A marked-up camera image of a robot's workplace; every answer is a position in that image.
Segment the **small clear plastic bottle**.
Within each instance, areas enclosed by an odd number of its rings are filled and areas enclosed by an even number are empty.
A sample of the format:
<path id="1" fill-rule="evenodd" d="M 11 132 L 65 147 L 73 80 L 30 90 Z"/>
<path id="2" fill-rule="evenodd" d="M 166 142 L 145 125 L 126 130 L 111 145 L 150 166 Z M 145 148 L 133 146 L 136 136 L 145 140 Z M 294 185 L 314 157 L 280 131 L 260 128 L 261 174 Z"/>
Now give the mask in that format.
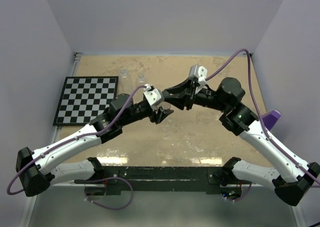
<path id="1" fill-rule="evenodd" d="M 160 104 L 160 108 L 162 109 L 162 112 L 164 113 L 164 114 L 168 114 L 168 113 L 173 113 L 174 112 L 174 110 L 173 109 L 171 109 L 171 104 L 170 103 L 168 103 L 168 102 L 165 102 L 165 101 L 163 101 L 161 104 Z"/>

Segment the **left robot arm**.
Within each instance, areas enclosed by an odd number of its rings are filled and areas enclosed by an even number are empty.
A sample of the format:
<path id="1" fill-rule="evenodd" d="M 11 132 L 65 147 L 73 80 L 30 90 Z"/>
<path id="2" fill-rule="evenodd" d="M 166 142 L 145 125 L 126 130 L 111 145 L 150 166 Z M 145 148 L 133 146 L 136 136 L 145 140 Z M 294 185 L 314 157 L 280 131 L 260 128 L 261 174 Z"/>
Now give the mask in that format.
<path id="1" fill-rule="evenodd" d="M 133 102 L 132 94 L 118 95 L 96 118 L 55 144 L 31 150 L 20 149 L 16 159 L 16 176 L 22 185 L 21 191 L 33 197 L 46 191 L 50 186 L 69 180 L 90 180 L 99 183 L 104 171 L 99 164 L 85 160 L 74 168 L 62 163 L 71 157 L 98 145 L 104 144 L 122 133 L 126 125 L 149 118 L 159 124 L 172 110 L 161 107 L 169 99 L 168 91 L 153 89 L 143 93 L 142 101 Z"/>

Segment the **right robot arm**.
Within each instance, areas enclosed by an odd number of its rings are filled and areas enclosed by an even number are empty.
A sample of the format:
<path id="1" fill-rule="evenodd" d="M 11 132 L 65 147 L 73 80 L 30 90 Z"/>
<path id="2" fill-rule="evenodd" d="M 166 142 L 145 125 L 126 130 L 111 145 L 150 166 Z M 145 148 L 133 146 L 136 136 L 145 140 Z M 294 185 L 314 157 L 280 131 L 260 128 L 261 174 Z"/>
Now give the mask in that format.
<path id="1" fill-rule="evenodd" d="M 221 111 L 222 125 L 272 164 L 267 168 L 232 157 L 216 174 L 221 185 L 248 181 L 273 190 L 283 202 L 297 206 L 319 176 L 320 165 L 299 158 L 265 128 L 259 117 L 241 102 L 246 92 L 236 78 L 224 78 L 216 90 L 208 85 L 198 90 L 199 86 L 195 78 L 188 78 L 165 89 L 164 100 L 180 110 L 199 105 Z"/>

